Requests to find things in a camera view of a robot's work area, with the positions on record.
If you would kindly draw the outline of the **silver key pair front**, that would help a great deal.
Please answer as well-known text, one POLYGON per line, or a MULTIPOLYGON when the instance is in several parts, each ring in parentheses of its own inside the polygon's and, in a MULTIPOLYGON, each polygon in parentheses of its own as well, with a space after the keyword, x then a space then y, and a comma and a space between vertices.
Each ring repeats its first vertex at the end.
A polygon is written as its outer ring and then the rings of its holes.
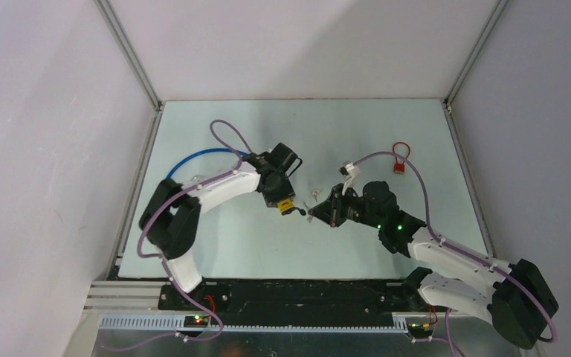
POLYGON ((303 202, 303 206, 304 206, 305 211, 306 211, 306 220, 308 223, 311 223, 312 220, 314 219, 314 217, 311 214, 312 207, 310 205, 308 205, 307 202, 303 202))

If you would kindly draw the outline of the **yellow black padlock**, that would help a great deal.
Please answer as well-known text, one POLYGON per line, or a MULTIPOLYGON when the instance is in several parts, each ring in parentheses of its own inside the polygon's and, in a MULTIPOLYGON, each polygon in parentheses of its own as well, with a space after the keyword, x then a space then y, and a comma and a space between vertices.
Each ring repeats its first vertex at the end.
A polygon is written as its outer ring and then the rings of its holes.
POLYGON ((303 208, 297 207, 292 199, 284 199, 277 203, 277 209, 282 216, 287 216, 294 212, 299 213, 301 216, 306 216, 307 212, 303 208))

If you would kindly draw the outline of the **red cable padlock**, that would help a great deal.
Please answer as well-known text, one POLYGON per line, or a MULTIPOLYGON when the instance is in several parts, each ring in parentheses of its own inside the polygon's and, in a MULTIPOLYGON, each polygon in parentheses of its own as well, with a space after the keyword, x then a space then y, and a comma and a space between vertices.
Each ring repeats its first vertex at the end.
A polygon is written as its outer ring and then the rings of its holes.
POLYGON ((393 172, 398 175, 405 173, 405 159, 411 154, 410 145, 403 141, 397 141, 392 146, 392 152, 397 154, 393 165, 393 172))

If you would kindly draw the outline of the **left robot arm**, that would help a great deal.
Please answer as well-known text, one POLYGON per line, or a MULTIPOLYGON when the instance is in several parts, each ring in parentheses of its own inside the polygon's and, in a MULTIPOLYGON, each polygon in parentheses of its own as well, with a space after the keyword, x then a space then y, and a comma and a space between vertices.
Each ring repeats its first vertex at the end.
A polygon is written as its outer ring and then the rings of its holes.
POLYGON ((138 256, 147 256, 142 251, 143 242, 153 244, 156 251, 152 256, 161 261, 176 285, 177 301, 186 309, 198 309, 204 303, 205 290, 199 285, 203 276, 192 247, 201 216, 246 193, 261 194, 266 207, 277 209, 283 216, 295 211, 304 214, 304 209, 294 204, 290 181, 302 163, 291 148, 279 143, 266 152, 238 154, 230 169, 195 183, 182 184, 172 178, 160 181, 138 221, 138 256))

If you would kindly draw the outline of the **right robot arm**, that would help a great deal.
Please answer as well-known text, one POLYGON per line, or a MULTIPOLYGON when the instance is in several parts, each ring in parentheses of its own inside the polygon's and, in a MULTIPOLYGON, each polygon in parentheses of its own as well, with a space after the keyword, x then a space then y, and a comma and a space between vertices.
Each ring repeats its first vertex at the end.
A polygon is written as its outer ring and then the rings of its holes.
POLYGON ((375 228, 390 253, 430 264, 416 268, 404 281, 402 299, 413 311, 428 305, 456 310, 491 324, 525 350, 557 338, 552 317, 559 305, 534 263, 509 263, 448 239, 402 210, 384 181, 367 183, 361 194, 337 184, 308 214, 332 228, 347 221, 375 228))

